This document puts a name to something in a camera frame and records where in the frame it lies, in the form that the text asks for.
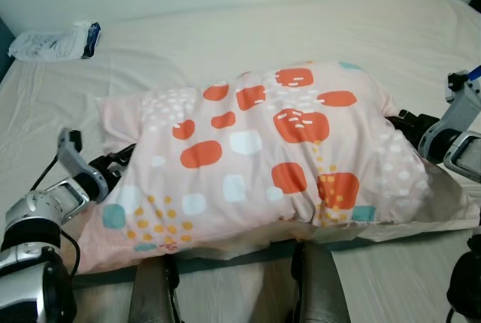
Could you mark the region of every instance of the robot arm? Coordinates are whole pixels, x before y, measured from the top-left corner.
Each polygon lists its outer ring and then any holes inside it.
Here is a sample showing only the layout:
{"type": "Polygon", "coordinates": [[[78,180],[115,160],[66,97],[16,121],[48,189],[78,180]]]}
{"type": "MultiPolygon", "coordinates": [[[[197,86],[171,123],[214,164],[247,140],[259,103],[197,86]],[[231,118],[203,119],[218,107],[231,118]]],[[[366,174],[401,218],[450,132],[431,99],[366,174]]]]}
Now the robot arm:
{"type": "Polygon", "coordinates": [[[481,134],[466,131],[481,113],[481,67],[471,73],[450,74],[446,85],[449,109],[441,119],[402,110],[388,119],[419,154],[435,164],[481,183],[481,134]]]}
{"type": "MultiPolygon", "coordinates": [[[[450,74],[446,85],[449,109],[441,119],[402,110],[388,119],[401,130],[419,154],[468,179],[481,183],[481,134],[466,131],[481,113],[481,66],[470,73],[450,74]]],[[[481,227],[474,229],[451,275],[447,298],[454,312],[469,322],[481,321],[481,227]]]]}
{"type": "Polygon", "coordinates": [[[134,147],[89,165],[80,157],[81,148],[80,132],[64,130],[57,157],[71,178],[30,191],[7,211],[0,249],[0,321],[62,323],[75,317],[71,275],[60,255],[60,235],[65,234],[60,227],[107,197],[134,147]]]}

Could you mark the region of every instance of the white bed sheet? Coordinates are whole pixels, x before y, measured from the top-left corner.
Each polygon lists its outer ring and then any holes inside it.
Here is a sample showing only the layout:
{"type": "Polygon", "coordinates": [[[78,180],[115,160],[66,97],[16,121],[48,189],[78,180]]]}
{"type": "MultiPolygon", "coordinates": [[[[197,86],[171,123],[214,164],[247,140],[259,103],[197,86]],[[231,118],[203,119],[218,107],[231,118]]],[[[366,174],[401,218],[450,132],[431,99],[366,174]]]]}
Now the white bed sheet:
{"type": "MultiPolygon", "coordinates": [[[[480,32],[479,14],[456,0],[301,2],[105,26],[93,59],[15,62],[0,85],[0,216],[53,157],[61,127],[83,132],[85,158],[101,154],[95,97],[158,85],[203,86],[247,70],[339,59],[371,72],[400,107],[440,116],[447,108],[446,75],[481,62],[480,32]]],[[[481,131],[481,119],[472,129],[481,131]]],[[[55,168],[42,186],[63,175],[55,168]]],[[[481,200],[479,185],[456,179],[481,200]]],[[[425,227],[400,229],[414,233],[425,227]]],[[[445,312],[439,311],[446,308],[447,280],[469,235],[459,233],[450,236],[449,243],[433,239],[396,243],[395,250],[375,246],[336,254],[352,321],[402,321],[408,316],[414,317],[409,321],[426,321],[443,316],[445,312]],[[423,252],[436,269],[416,263],[423,252]],[[406,270],[406,263],[409,271],[393,281],[396,272],[406,270]],[[379,264],[384,264],[384,275],[379,275],[379,264]]],[[[110,309],[101,300],[98,304],[96,312],[110,309]]],[[[89,304],[79,308],[93,309],[89,304]]]]}

